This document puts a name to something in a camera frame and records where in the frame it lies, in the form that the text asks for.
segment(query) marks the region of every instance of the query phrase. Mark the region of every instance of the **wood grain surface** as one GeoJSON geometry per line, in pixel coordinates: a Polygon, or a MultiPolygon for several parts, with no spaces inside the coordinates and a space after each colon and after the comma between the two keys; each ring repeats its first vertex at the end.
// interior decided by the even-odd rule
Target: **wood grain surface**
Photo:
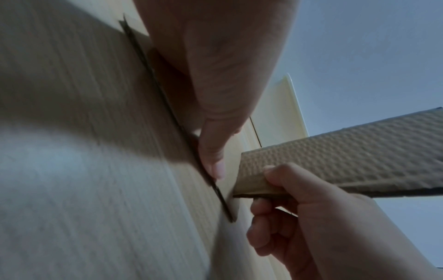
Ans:
{"type": "Polygon", "coordinates": [[[248,245],[247,204],[222,213],[114,14],[0,5],[0,279],[283,279],[248,245]]]}

